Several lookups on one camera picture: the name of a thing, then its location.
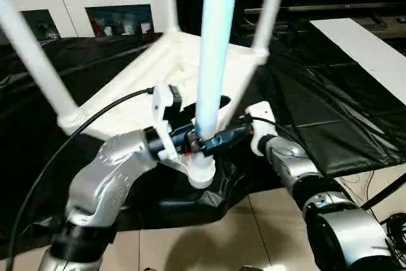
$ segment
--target white board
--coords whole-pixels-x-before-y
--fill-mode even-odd
[[[406,57],[352,19],[311,23],[406,105]]]

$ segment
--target white plastic fixture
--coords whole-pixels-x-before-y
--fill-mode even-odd
[[[228,45],[221,94],[232,100],[219,113],[218,130],[229,122],[256,67],[266,61],[279,4],[280,0],[264,1],[252,48]],[[167,0],[167,15],[169,22],[166,33],[87,102],[77,107],[21,14],[13,9],[8,0],[0,0],[1,27],[54,108],[58,124],[67,134],[114,100],[154,86],[158,77],[160,81],[179,88],[183,106],[196,102],[202,39],[179,31],[176,0]],[[147,95],[124,102],[99,118],[85,133],[106,140],[120,133],[146,128],[152,122],[152,112],[149,111],[151,103],[152,97]]]
[[[168,25],[164,35],[80,107],[74,103],[22,15],[8,0],[0,0],[0,23],[67,134],[114,100],[166,83],[178,87],[183,107],[197,102],[199,132],[209,137],[228,124],[256,67],[266,62],[280,0],[264,0],[251,48],[228,43],[233,3],[234,0],[204,0],[202,37],[199,37],[179,30],[176,0],[167,0]],[[220,95],[228,96],[231,102],[218,111]],[[84,132],[106,140],[146,128],[154,121],[151,104],[152,97],[147,95],[128,100],[101,116]],[[189,170],[192,185],[205,187],[211,182],[214,166],[206,166],[208,170],[202,173],[199,168],[207,162],[206,158],[196,155],[190,162],[193,164],[189,169],[180,170]]]

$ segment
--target cabinet door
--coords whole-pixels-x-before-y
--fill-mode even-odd
[[[143,32],[163,32],[166,28],[166,0],[63,1],[79,37],[126,35],[135,27]],[[129,31],[124,29],[130,23],[134,26],[129,26]],[[117,32],[112,29],[118,27],[121,29]]]
[[[47,36],[77,37],[62,0],[11,0],[22,11],[39,40]]]

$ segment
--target white frame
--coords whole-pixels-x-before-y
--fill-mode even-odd
[[[11,0],[18,11],[48,10],[60,37],[77,37],[62,0]]]
[[[86,8],[102,6],[151,5],[156,32],[164,32],[167,24],[166,0],[63,0],[79,37],[94,37]]]

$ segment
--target cable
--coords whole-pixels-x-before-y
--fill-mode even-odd
[[[399,263],[406,266],[406,214],[396,213],[385,219],[388,237],[393,243],[391,248]]]
[[[362,203],[364,202],[364,199],[361,198],[361,196],[359,196],[356,192],[353,191],[353,189],[351,187],[349,187],[347,185],[346,182],[348,182],[347,180],[345,180],[343,177],[339,177],[339,179],[341,180],[341,182],[343,183],[343,185]]]
[[[370,185],[370,183],[371,183],[372,178],[374,177],[374,175],[375,175],[375,170],[372,171],[372,174],[371,174],[371,176],[370,176],[370,178],[369,178],[369,181],[368,181],[368,184],[367,184],[367,190],[365,191],[365,196],[366,196],[366,198],[367,198],[367,202],[369,201],[369,185]],[[374,213],[374,210],[373,210],[372,208],[370,208],[370,212],[371,212],[372,216],[375,218],[375,220],[379,222],[379,220],[378,220],[378,218],[376,217],[376,215],[375,215],[375,213]]]
[[[293,140],[295,140],[298,144],[300,144],[300,146],[302,146],[302,148],[303,148],[304,151],[306,152],[307,156],[308,156],[314,163],[316,162],[316,158],[314,158],[313,154],[310,152],[309,148],[308,148],[307,145],[304,143],[304,141],[302,141],[298,136],[296,136],[296,135],[294,135],[293,133],[291,133],[286,127],[284,127],[284,126],[282,126],[282,125],[280,125],[280,124],[278,124],[278,123],[276,123],[276,122],[273,122],[273,121],[264,119],[263,117],[251,117],[251,119],[252,119],[252,120],[257,120],[257,121],[266,122],[266,123],[268,123],[268,124],[271,124],[272,126],[275,126],[275,127],[277,127],[277,128],[280,128],[280,129],[283,130],[287,135],[289,135]],[[330,174],[328,174],[328,173],[326,173],[326,172],[324,172],[324,171],[322,171],[322,174],[323,174],[326,178],[333,180],[333,177],[332,177]],[[343,192],[343,194],[344,194],[345,196],[347,196],[348,198],[351,198],[351,196],[349,195],[349,193],[347,192],[347,190],[346,190],[344,187],[341,187],[341,191]]]
[[[129,95],[126,95],[122,98],[119,98],[118,100],[112,102],[111,104],[107,105],[103,109],[99,110],[96,114],[94,114],[90,119],[88,119],[85,123],[83,123],[77,130],[75,130],[69,138],[65,141],[65,143],[62,144],[62,146],[53,154],[53,156],[49,159],[49,161],[46,163],[46,165],[43,167],[41,172],[39,173],[37,179],[35,182],[32,184],[29,192],[25,196],[25,199],[23,201],[23,204],[21,205],[20,209],[18,210],[17,217],[15,218],[15,222],[13,225],[13,230],[11,231],[11,239],[10,239],[10,246],[9,246],[9,251],[8,251],[8,259],[6,263],[6,271],[13,271],[14,267],[14,258],[15,258],[15,248],[16,248],[16,240],[18,237],[18,228],[20,226],[21,218],[22,215],[27,208],[27,205],[32,197],[32,194],[34,193],[36,187],[38,186],[38,183],[41,181],[43,178],[45,172],[49,168],[49,165],[56,159],[56,157],[59,155],[59,153],[77,136],[79,135],[82,131],[84,131],[90,124],[95,122],[100,116],[102,116],[104,113],[108,112],[110,109],[114,108],[118,104],[125,102],[126,100],[129,100],[130,98],[133,98],[138,95],[142,95],[144,93],[148,93],[151,95],[154,92],[154,88],[147,88],[143,90],[139,90],[134,93],[130,93]]]
[[[252,120],[255,120],[255,121],[262,121],[262,122],[271,124],[271,125],[273,125],[273,126],[275,126],[275,127],[277,127],[277,128],[280,128],[280,129],[283,130],[288,136],[290,136],[293,140],[295,140],[296,142],[298,142],[305,150],[308,150],[308,149],[307,149],[307,146],[303,143],[303,141],[300,140],[298,136],[294,135],[291,131],[289,131],[286,127],[284,127],[284,126],[282,126],[282,125],[280,125],[280,124],[278,124],[278,123],[275,123],[275,122],[273,122],[273,121],[264,119],[263,117],[251,117],[251,119],[252,119]]]

